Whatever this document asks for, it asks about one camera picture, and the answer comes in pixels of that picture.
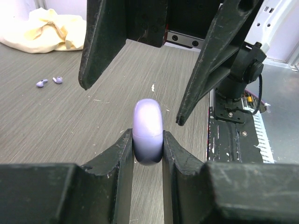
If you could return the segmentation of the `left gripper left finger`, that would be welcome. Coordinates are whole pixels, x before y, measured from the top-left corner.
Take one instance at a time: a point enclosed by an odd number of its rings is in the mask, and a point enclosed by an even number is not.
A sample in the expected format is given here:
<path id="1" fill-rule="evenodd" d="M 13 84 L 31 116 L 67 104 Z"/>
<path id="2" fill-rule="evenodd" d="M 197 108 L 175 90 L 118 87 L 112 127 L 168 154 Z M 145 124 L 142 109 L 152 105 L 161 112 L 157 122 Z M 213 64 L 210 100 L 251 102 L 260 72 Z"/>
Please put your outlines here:
<path id="1" fill-rule="evenodd" d="M 3 224 L 127 224 L 134 167 L 131 129 L 87 163 L 3 164 Z"/>

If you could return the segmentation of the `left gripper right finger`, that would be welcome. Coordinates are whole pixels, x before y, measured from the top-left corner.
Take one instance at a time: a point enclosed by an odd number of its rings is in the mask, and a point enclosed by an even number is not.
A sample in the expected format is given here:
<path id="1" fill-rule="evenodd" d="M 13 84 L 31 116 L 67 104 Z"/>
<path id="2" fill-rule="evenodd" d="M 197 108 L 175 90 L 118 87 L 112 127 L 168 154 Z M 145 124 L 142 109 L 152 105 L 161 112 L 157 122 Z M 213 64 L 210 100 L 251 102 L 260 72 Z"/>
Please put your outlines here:
<path id="1" fill-rule="evenodd" d="M 202 162 L 170 132 L 163 140 L 166 224 L 298 223 L 298 165 Z"/>

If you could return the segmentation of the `purple charging case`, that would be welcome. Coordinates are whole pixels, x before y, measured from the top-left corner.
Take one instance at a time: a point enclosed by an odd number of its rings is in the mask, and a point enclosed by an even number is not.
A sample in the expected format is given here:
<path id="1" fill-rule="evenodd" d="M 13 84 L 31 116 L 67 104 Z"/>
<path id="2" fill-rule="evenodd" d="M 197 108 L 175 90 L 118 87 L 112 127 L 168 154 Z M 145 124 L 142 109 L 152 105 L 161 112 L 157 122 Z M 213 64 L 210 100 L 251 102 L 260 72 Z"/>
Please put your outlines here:
<path id="1" fill-rule="evenodd" d="M 137 102 L 132 134 L 136 160 L 145 166 L 159 163 L 163 156 L 163 117 L 156 100 L 146 98 Z"/>

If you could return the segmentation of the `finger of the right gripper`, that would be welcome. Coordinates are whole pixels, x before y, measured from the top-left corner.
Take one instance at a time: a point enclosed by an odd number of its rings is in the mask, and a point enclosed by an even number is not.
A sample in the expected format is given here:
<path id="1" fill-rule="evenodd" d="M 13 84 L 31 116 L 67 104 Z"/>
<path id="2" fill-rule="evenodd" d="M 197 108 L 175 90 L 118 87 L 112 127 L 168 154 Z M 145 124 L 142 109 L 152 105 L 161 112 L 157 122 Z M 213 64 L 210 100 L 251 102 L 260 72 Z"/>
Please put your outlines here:
<path id="1" fill-rule="evenodd" d="M 89 0 L 78 81 L 87 90 L 124 47 L 126 40 L 160 48 L 165 43 L 168 1 Z"/>

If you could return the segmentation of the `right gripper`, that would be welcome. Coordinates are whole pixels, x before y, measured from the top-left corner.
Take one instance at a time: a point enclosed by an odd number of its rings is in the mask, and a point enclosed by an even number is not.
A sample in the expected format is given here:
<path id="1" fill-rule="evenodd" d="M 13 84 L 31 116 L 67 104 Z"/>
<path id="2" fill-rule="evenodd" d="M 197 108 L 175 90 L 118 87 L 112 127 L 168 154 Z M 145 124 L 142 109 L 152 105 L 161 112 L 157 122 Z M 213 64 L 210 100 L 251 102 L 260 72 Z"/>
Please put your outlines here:
<path id="1" fill-rule="evenodd" d="M 166 41 L 201 49 L 177 113 L 178 125 L 183 126 L 197 103 L 230 74 L 262 3 L 261 0 L 226 0 L 223 4 L 221 0 L 169 1 Z"/>

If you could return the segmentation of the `purple earbud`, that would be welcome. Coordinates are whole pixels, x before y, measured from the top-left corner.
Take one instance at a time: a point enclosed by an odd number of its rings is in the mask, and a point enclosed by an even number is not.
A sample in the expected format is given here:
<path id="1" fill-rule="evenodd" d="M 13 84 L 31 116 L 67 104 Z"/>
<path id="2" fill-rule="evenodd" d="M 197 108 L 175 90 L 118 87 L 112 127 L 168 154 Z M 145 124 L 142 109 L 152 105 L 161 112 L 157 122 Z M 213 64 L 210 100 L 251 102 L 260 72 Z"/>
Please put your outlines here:
<path id="1" fill-rule="evenodd" d="M 52 80 L 56 84 L 62 84 L 63 83 L 62 77 L 53 77 Z"/>
<path id="2" fill-rule="evenodd" d="M 44 85 L 45 85 L 47 82 L 48 82 L 48 79 L 43 79 L 43 80 L 37 82 L 37 83 L 36 83 L 36 86 L 37 86 L 38 88 L 43 88 Z"/>

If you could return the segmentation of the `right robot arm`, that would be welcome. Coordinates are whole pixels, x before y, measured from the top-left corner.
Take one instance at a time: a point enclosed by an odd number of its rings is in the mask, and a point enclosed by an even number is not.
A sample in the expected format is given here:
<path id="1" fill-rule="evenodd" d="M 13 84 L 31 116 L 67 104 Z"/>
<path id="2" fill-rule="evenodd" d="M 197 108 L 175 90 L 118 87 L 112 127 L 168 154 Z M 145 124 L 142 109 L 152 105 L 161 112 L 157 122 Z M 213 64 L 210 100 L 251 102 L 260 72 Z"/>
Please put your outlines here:
<path id="1" fill-rule="evenodd" d="M 162 47 L 166 42 L 198 47 L 176 122 L 183 126 L 211 90 L 236 112 L 246 86 L 262 73 L 264 41 L 246 40 L 264 9 L 261 0 L 89 0 L 86 35 L 78 74 L 87 90 L 124 47 L 126 40 Z"/>

